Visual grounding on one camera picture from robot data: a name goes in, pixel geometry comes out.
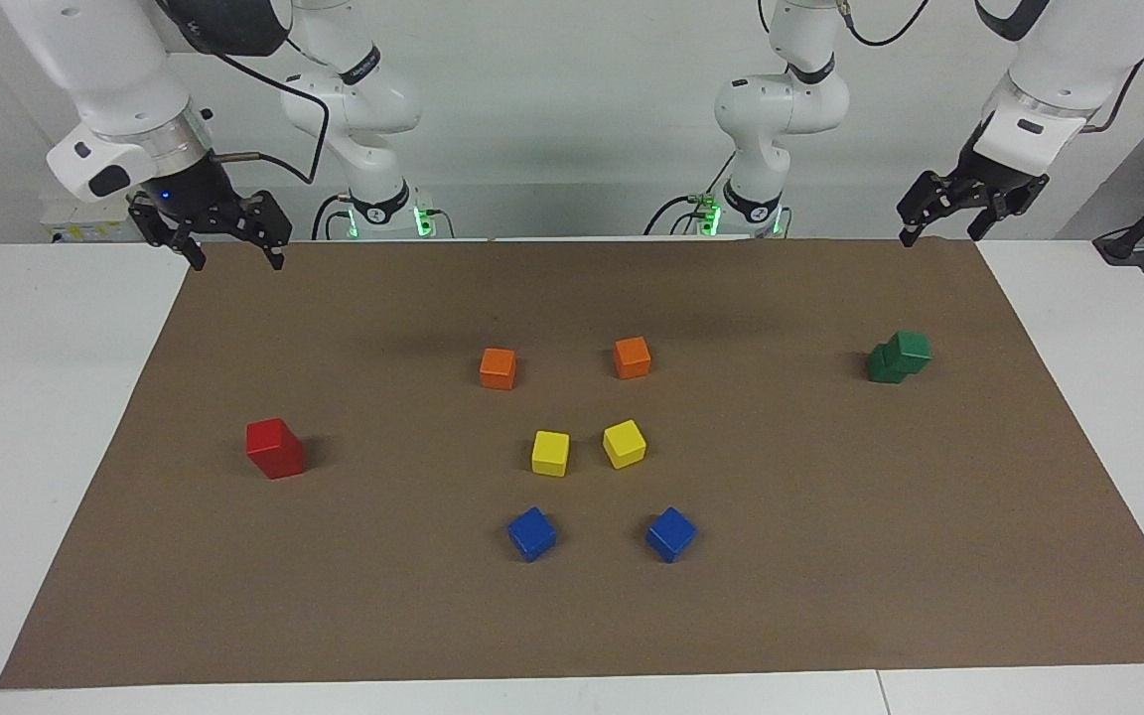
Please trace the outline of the blue wooden cube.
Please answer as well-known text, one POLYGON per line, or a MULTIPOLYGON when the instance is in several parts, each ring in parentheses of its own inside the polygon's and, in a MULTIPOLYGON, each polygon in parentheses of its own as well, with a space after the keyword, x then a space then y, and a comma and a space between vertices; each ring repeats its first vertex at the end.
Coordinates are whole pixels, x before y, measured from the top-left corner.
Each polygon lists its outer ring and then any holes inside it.
POLYGON ((698 526, 690 521, 680 508, 669 506, 664 513, 656 515, 645 531, 644 542, 650 551, 662 561, 664 564, 673 564, 680 561, 682 553, 694 542, 698 534, 698 526))
POLYGON ((558 538, 553 521, 549 521, 537 506, 529 507, 526 511, 514 517, 505 527, 505 534, 526 564, 545 556, 545 553, 557 545, 558 538))

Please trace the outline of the white power strip box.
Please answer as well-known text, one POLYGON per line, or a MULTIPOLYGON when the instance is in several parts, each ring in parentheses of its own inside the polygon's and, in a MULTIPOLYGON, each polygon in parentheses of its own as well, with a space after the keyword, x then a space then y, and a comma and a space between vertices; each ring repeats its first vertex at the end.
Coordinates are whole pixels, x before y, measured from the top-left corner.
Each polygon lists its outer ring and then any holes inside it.
POLYGON ((46 202, 40 227, 51 243, 144 243, 144 235, 130 217, 127 194, 95 202, 55 199, 46 202))

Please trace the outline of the red wooden cube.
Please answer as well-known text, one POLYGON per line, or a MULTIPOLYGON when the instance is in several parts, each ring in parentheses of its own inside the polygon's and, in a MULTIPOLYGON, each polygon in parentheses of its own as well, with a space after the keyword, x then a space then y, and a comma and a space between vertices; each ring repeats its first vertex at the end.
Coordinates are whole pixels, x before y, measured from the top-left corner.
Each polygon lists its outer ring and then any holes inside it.
POLYGON ((280 480, 305 471, 305 452, 301 445, 249 451, 248 456, 269 480, 280 480))
POLYGON ((303 444, 283 418, 264 418, 245 426, 244 448, 257 464, 303 461, 303 444))

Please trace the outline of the green wooden cube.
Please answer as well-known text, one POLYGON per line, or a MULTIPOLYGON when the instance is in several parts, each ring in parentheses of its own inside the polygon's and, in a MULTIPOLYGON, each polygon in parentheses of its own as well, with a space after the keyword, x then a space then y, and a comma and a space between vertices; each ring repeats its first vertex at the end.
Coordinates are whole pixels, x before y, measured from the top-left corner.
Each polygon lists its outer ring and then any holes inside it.
POLYGON ((885 367, 901 375, 916 375, 934 358, 930 340, 922 332, 897 331, 885 343, 885 367))
POLYGON ((887 362, 887 345, 877 344, 868 355, 866 362, 867 378, 872 383, 898 384, 909 376, 908 372, 893 370, 887 362))

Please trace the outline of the yellow wooden cube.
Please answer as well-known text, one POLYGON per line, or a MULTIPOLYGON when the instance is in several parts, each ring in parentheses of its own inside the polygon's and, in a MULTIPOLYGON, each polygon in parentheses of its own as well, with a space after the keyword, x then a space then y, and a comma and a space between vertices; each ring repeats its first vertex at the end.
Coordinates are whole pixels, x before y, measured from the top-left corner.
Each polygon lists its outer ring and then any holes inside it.
POLYGON ((566 476, 569 447, 569 434, 537 430, 530 456, 531 471, 546 477, 566 476))
POLYGON ((615 470, 636 464, 648 453, 648 440, 635 420, 626 420, 621 424, 609 426, 601 439, 610 464, 615 470))

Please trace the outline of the brown table mat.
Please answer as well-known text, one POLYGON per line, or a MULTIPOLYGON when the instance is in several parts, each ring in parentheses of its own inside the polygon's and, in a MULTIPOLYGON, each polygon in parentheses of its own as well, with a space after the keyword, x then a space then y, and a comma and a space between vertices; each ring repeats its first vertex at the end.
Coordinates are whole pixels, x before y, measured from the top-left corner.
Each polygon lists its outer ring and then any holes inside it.
POLYGON ((1141 526, 972 243, 206 253, 0 688, 1144 662, 1141 526), (934 358, 872 383, 897 331, 934 358), (304 474, 246 456, 264 418, 304 474), (698 534, 664 564, 669 506, 698 534))

